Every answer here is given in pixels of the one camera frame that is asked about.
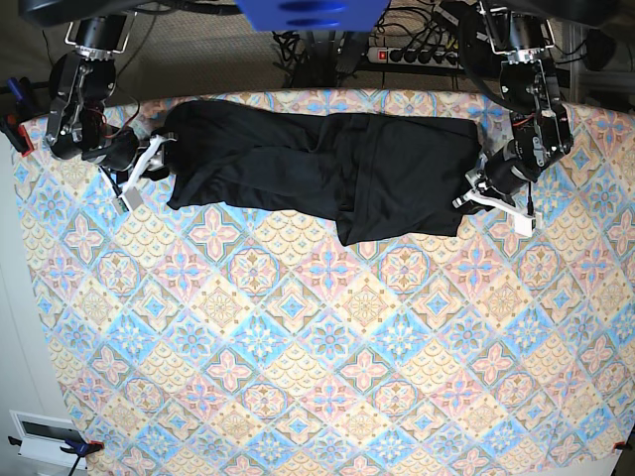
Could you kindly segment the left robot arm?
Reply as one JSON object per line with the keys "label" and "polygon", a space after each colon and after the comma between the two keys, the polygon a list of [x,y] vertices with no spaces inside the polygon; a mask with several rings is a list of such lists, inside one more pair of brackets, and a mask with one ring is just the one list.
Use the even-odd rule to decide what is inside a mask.
{"label": "left robot arm", "polygon": [[[500,92],[493,92],[470,62],[470,48],[484,28],[492,53],[501,59]],[[483,151],[465,174],[470,189],[453,202],[463,211],[496,208],[513,219],[524,237],[541,226],[531,195],[518,205],[514,195],[530,189],[541,174],[572,150],[568,112],[562,104],[555,46],[548,20],[507,6],[478,1],[458,22],[459,60],[468,78],[490,101],[509,112],[512,139],[495,153]]]}

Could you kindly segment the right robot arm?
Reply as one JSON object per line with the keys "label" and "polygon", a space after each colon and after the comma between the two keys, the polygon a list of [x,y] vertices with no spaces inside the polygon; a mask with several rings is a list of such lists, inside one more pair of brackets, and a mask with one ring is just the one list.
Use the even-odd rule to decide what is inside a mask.
{"label": "right robot arm", "polygon": [[59,161],[79,157],[95,165],[111,185],[118,213],[143,204],[137,188],[142,178],[169,173],[163,149],[173,133],[140,139],[130,123],[112,126],[106,100],[118,79],[115,57],[125,52],[138,1],[20,1],[22,19],[49,28],[67,24],[64,42],[72,50],[59,59],[50,76],[51,106],[45,141]]}

